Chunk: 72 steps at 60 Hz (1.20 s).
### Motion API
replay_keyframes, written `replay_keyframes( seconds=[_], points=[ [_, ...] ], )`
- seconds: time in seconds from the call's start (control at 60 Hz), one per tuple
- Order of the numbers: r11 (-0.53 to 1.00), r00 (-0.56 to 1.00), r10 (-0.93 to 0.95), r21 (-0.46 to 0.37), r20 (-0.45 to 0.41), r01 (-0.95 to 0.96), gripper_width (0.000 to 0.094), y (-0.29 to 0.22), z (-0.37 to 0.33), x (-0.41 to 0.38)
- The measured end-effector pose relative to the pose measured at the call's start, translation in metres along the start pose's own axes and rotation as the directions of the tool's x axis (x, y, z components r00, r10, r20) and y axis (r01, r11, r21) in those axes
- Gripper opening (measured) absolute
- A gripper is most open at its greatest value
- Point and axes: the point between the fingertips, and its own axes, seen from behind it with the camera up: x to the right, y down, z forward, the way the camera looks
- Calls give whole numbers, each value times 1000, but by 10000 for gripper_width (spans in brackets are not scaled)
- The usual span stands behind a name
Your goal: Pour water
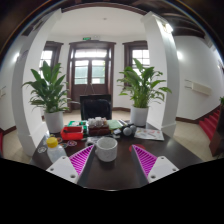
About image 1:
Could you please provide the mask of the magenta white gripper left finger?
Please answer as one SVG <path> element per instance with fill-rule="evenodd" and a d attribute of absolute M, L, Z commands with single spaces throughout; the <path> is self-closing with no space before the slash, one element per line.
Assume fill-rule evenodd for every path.
<path fill-rule="evenodd" d="M 47 171 L 67 181 L 77 184 L 93 151 L 94 146 L 90 145 L 74 153 L 70 157 L 62 156 L 54 162 L 47 169 Z"/>

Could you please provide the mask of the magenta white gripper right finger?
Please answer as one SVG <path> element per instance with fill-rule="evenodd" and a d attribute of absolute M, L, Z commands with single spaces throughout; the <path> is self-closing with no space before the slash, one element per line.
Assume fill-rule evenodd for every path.
<path fill-rule="evenodd" d="M 178 168 L 165 156 L 156 157 L 136 146 L 131 150 L 131 154 L 141 183 L 152 183 L 178 171 Z"/>

